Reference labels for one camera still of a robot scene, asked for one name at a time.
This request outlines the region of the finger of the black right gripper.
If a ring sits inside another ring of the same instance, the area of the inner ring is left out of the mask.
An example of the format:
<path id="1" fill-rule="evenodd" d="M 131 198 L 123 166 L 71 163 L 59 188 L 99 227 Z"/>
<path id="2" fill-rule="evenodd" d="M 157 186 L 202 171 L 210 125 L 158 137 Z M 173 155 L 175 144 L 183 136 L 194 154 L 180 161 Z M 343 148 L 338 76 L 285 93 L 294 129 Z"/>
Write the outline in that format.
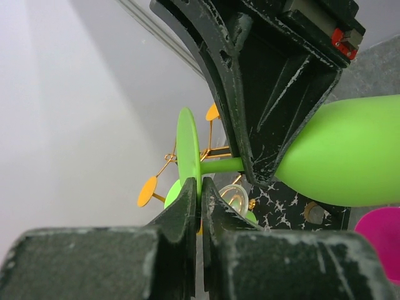
<path id="1" fill-rule="evenodd" d="M 349 64 L 318 28 L 283 15 L 286 1 L 152 1 L 189 49 L 247 180 L 266 187 L 288 147 Z"/>

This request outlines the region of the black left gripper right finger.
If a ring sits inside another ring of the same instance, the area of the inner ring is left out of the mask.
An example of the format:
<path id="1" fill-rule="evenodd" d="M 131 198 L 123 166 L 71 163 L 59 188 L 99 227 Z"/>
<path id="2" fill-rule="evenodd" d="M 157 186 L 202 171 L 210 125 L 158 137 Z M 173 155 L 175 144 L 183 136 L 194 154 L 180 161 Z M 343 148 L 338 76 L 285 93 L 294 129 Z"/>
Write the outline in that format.
<path id="1" fill-rule="evenodd" d="M 378 255 L 351 231 L 268 231 L 202 183 L 204 288 L 211 299 L 395 299 Z"/>

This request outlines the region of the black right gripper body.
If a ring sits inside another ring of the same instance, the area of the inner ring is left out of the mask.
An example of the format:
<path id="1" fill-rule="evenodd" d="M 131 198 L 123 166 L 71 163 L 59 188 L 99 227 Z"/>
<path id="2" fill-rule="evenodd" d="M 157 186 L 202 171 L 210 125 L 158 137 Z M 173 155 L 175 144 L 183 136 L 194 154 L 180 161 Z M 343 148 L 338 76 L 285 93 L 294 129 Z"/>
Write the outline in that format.
<path id="1" fill-rule="evenodd" d="M 354 59 L 366 32 L 356 20 L 358 10 L 355 1 L 286 1 L 282 15 L 306 29 L 318 28 L 332 47 L 347 59 Z"/>

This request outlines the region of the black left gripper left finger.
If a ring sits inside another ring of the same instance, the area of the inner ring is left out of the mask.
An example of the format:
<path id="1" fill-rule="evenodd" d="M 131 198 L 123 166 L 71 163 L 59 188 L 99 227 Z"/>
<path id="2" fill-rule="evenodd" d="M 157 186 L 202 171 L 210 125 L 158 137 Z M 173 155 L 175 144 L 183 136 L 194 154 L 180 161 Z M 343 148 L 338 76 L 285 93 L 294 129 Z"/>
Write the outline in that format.
<path id="1" fill-rule="evenodd" d="M 23 233 L 1 266 L 2 299 L 191 299 L 196 181 L 149 224 Z"/>

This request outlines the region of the clear champagne glass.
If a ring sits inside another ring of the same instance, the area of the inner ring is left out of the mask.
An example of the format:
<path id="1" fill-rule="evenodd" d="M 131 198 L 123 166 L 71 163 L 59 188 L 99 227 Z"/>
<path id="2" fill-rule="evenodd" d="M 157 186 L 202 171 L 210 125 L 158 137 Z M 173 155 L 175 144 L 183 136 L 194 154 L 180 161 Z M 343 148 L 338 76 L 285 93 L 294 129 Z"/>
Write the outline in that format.
<path id="1" fill-rule="evenodd" d="M 238 184 L 230 184 L 219 190 L 221 198 L 239 215 L 245 217 L 248 212 L 249 198 L 246 190 Z"/>

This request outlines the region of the yellow wine glass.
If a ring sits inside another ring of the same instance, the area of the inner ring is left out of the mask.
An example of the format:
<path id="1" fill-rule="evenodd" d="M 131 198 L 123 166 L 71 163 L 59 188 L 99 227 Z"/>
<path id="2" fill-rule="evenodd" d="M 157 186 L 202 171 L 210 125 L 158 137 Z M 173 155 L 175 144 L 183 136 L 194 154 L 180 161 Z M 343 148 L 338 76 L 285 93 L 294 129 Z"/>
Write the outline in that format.
<path id="1" fill-rule="evenodd" d="M 213 121 L 213 120 L 215 120 L 215 119 L 220 118 L 220 116 L 219 116 L 219 111 L 218 111 L 218 108 L 217 108 L 217 106 L 216 106 L 215 103 L 213 103 L 213 104 L 211 105 L 211 107 L 208 109 L 205 118 L 206 118 L 206 120 L 209 121 L 209 122 L 211 122 L 211 121 Z"/>
<path id="2" fill-rule="evenodd" d="M 153 194 L 156 190 L 156 186 L 158 183 L 158 179 L 156 176 L 150 177 L 145 184 L 143 185 L 139 196 L 137 197 L 137 205 L 139 207 L 145 206 L 150 199 L 153 197 Z"/>

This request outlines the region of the green wine glass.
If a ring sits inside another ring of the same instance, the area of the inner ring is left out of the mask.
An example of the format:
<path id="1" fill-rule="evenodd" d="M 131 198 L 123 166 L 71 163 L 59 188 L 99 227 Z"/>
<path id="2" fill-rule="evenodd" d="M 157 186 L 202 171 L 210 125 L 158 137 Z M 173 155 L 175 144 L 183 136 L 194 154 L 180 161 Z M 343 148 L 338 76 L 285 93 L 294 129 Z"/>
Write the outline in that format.
<path id="1" fill-rule="evenodd" d="M 169 190 L 167 196 L 166 196 L 166 200 L 164 202 L 164 208 L 167 208 L 169 205 L 171 205 L 176 198 L 178 197 L 179 193 L 181 192 L 181 184 L 179 182 L 179 180 L 177 180 L 171 187 L 171 189 Z M 245 218 L 248 221 L 253 222 L 254 224 L 258 224 L 258 221 L 254 215 L 253 212 L 251 212 L 251 208 L 255 205 L 255 201 L 250 201 L 249 200 L 249 207 L 248 207 L 248 212 L 245 216 Z"/>
<path id="2" fill-rule="evenodd" d="M 321 203 L 363 207 L 399 201 L 399 96 L 321 106 L 283 156 L 276 177 Z"/>

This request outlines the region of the green wine glass front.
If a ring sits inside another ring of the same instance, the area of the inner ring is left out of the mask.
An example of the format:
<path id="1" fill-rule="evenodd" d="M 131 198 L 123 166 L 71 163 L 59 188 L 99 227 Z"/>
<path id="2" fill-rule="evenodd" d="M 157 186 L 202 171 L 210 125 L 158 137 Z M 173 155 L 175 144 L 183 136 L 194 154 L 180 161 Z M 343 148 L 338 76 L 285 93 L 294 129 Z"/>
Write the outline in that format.
<path id="1" fill-rule="evenodd" d="M 399 96 L 321 106 L 283 156 L 276 177 L 321 203 L 363 207 L 399 201 Z"/>

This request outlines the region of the pink wine glass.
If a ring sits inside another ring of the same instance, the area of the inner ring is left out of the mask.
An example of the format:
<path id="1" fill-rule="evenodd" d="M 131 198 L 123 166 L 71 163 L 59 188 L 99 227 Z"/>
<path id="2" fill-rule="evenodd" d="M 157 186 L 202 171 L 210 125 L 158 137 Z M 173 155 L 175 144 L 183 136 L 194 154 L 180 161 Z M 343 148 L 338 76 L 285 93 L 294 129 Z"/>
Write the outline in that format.
<path id="1" fill-rule="evenodd" d="M 372 244 L 387 278 L 399 285 L 399 207 L 382 207 L 368 212 L 354 230 Z"/>

